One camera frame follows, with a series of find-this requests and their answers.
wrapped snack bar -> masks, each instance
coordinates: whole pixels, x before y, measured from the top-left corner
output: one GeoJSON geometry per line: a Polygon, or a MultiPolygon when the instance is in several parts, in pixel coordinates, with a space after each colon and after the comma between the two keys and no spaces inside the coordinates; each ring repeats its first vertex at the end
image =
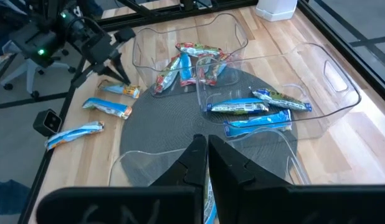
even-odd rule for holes
{"type": "Polygon", "coordinates": [[[223,53],[222,49],[220,48],[191,42],[178,43],[176,44],[176,48],[180,52],[186,53],[193,57],[198,57],[200,54],[213,54],[217,57],[223,53]]]}
{"type": "Polygon", "coordinates": [[[206,83],[206,73],[209,72],[209,64],[211,63],[212,58],[214,58],[213,54],[198,55],[198,66],[196,69],[200,82],[206,83]]]}
{"type": "Polygon", "coordinates": [[[249,134],[257,128],[274,128],[280,131],[292,129],[291,112],[283,110],[275,114],[258,116],[247,121],[225,121],[224,132],[226,137],[237,137],[249,134]]]}
{"type": "Polygon", "coordinates": [[[72,129],[69,131],[63,131],[61,133],[51,136],[45,143],[44,146],[47,150],[51,150],[60,144],[73,141],[86,134],[99,133],[104,130],[104,122],[94,121],[87,123],[79,128],[72,129]]]}
{"type": "Polygon", "coordinates": [[[229,54],[221,54],[219,57],[219,61],[222,63],[218,63],[213,66],[212,70],[205,74],[205,83],[208,85],[216,85],[218,76],[223,72],[224,68],[227,66],[226,59],[229,54]]]}
{"type": "Polygon", "coordinates": [[[131,107],[120,103],[112,103],[98,98],[89,98],[82,106],[85,109],[98,109],[107,114],[115,115],[122,119],[128,119],[131,107]]]}
{"type": "Polygon", "coordinates": [[[263,111],[269,111],[266,102],[256,98],[243,98],[236,100],[226,100],[220,103],[208,103],[207,111],[229,114],[256,114],[263,111]]]}
{"type": "Polygon", "coordinates": [[[254,94],[254,96],[266,101],[270,105],[291,110],[311,111],[310,103],[303,103],[297,99],[292,98],[291,96],[287,96],[285,94],[266,88],[253,90],[251,87],[249,87],[249,89],[252,91],[252,94],[254,94]]]}
{"type": "Polygon", "coordinates": [[[209,173],[207,174],[206,184],[205,184],[205,195],[204,195],[204,223],[213,224],[216,218],[216,203],[215,197],[213,194],[211,179],[209,178],[209,173]]]}
{"type": "Polygon", "coordinates": [[[158,77],[156,77],[156,85],[155,85],[155,93],[161,93],[163,90],[169,88],[172,83],[174,82],[174,79],[179,73],[180,68],[180,54],[173,57],[166,66],[162,70],[161,73],[159,73],[158,77]]]}
{"type": "Polygon", "coordinates": [[[103,80],[99,86],[99,90],[110,91],[137,99],[140,95],[140,86],[126,85],[124,83],[113,83],[108,80],[103,80]]]}
{"type": "Polygon", "coordinates": [[[195,83],[195,76],[193,75],[193,69],[191,68],[191,59],[188,54],[180,54],[180,85],[186,86],[195,83]]]}

floor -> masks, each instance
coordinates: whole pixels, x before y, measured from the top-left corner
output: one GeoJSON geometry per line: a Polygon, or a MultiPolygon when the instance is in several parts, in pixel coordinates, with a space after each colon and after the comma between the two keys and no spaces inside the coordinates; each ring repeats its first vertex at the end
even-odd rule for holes
{"type": "MultiPolygon", "coordinates": [[[[96,0],[96,2],[103,9],[117,7],[115,0],[96,0]]],[[[379,60],[380,57],[385,59],[385,42],[383,42],[385,41],[383,38],[385,37],[385,0],[310,0],[310,5],[346,41],[356,46],[355,50],[374,67],[375,71],[385,76],[385,60],[382,62],[379,60]],[[335,13],[340,15],[339,19],[331,16],[335,13]],[[353,29],[346,27],[346,22],[351,24],[353,29]],[[376,50],[375,54],[374,48],[379,49],[384,55],[380,55],[376,50]]],[[[70,51],[70,55],[63,57],[62,61],[76,67],[80,55],[69,46],[65,48],[70,51]]],[[[18,55],[4,77],[23,61],[24,59],[18,55]]],[[[72,77],[73,75],[66,70],[50,68],[45,71],[45,74],[35,76],[34,89],[39,91],[41,96],[65,93],[69,89],[72,77]]],[[[21,76],[11,83],[14,85],[11,91],[4,90],[0,85],[0,104],[21,100],[25,100],[22,102],[28,104],[0,109],[0,181],[13,179],[31,187],[45,152],[44,141],[46,140],[33,130],[32,123],[36,114],[47,108],[59,113],[64,99],[33,103],[26,92],[26,76],[21,76]]],[[[16,223],[18,216],[0,216],[0,223],[16,223]]]]}

transparent plastic container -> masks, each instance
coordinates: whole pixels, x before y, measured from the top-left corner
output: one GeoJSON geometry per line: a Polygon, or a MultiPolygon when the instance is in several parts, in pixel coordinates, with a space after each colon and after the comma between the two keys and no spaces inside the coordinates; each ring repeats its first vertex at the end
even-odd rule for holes
{"type": "MultiPolygon", "coordinates": [[[[181,87],[178,75],[171,87],[161,93],[154,92],[153,85],[156,83],[156,77],[170,63],[171,58],[179,53],[175,45],[182,42],[218,47],[224,53],[230,54],[229,58],[232,59],[243,58],[248,38],[239,21],[232,14],[227,13],[219,14],[205,24],[197,22],[197,26],[194,27],[165,31],[147,27],[138,31],[133,45],[133,65],[153,96],[161,97],[196,91],[195,85],[181,87]]],[[[192,58],[192,69],[195,61],[192,58]]]]}
{"type": "MultiPolygon", "coordinates": [[[[228,141],[232,147],[264,169],[272,172],[291,184],[309,184],[309,178],[298,160],[296,148],[282,132],[259,128],[240,139],[228,141]],[[273,141],[264,139],[277,138],[273,141]]],[[[147,187],[160,177],[180,157],[185,149],[162,153],[130,151],[121,155],[113,164],[109,186],[147,187]]]]}
{"type": "Polygon", "coordinates": [[[220,86],[206,85],[197,77],[197,96],[203,117],[218,125],[225,121],[248,120],[256,116],[276,113],[269,112],[248,115],[225,115],[207,111],[207,104],[240,98],[255,98],[252,89],[270,88],[304,103],[310,103],[311,112],[292,112],[292,131],[296,139],[318,138],[338,119],[361,101],[358,89],[346,72],[336,63],[323,47],[304,43],[289,53],[257,57],[231,62],[218,62],[212,58],[211,64],[199,65],[210,68],[217,65],[227,67],[217,78],[220,86]]]}

red and green wrapper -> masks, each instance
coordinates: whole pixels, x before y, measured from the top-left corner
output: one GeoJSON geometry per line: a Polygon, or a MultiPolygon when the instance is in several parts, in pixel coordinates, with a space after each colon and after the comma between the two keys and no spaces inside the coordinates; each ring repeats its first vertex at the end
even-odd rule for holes
{"type": "Polygon", "coordinates": [[[209,71],[212,58],[214,58],[213,54],[198,55],[197,74],[201,82],[206,83],[206,73],[209,71]]]}
{"type": "Polygon", "coordinates": [[[162,93],[163,90],[169,88],[172,85],[174,79],[179,73],[179,68],[180,54],[173,57],[168,66],[166,66],[166,68],[164,68],[162,72],[160,72],[156,77],[155,93],[162,93]]]}
{"type": "Polygon", "coordinates": [[[230,54],[221,54],[219,57],[219,63],[215,64],[212,67],[212,70],[209,70],[205,73],[205,84],[207,85],[216,85],[217,77],[223,72],[224,68],[227,66],[227,58],[230,54]]]}

black circular mat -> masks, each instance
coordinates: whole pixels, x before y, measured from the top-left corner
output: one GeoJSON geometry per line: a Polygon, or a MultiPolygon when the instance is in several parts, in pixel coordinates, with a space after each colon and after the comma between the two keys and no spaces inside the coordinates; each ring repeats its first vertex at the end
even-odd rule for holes
{"type": "MultiPolygon", "coordinates": [[[[238,73],[239,80],[224,87],[222,90],[246,90],[242,91],[241,97],[253,97],[248,86],[252,88],[271,88],[261,79],[240,70],[226,67],[219,76],[227,78],[228,73],[238,73]]],[[[184,149],[191,143],[194,134],[218,135],[225,140],[224,127],[221,124],[227,120],[225,114],[210,114],[204,117],[198,105],[196,91],[191,91],[194,85],[189,86],[190,91],[180,89],[180,94],[164,97],[153,97],[150,91],[145,91],[133,105],[133,112],[127,119],[121,134],[120,155],[128,151],[143,151],[159,153],[184,149]]],[[[247,116],[233,116],[233,120],[247,119],[247,116]]],[[[292,131],[283,132],[292,148],[294,154],[297,151],[297,133],[294,127],[292,131]]],[[[233,145],[239,152],[256,162],[258,165],[273,172],[279,177],[284,177],[287,170],[287,159],[291,152],[287,143],[282,140],[280,135],[273,132],[260,133],[244,140],[235,142],[233,145]]],[[[127,164],[122,164],[126,174],[136,172],[127,164]]]]}

